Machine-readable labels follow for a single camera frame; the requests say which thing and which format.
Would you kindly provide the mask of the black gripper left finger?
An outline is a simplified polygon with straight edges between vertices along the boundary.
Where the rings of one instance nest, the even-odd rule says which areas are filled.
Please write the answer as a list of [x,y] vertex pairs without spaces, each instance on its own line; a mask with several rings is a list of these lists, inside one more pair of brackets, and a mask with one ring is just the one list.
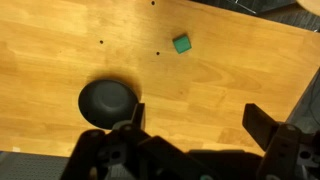
[[103,180],[121,165],[136,180],[186,180],[187,156],[159,136],[151,137],[139,125],[144,105],[138,103],[132,120],[106,134],[83,132],[61,175],[61,180]]

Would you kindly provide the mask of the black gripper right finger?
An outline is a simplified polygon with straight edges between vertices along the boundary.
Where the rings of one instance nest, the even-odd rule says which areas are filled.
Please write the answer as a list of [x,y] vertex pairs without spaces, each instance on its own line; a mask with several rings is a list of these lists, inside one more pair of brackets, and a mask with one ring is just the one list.
[[256,104],[246,104],[242,125],[265,152],[258,180],[320,180],[320,132],[272,119]]

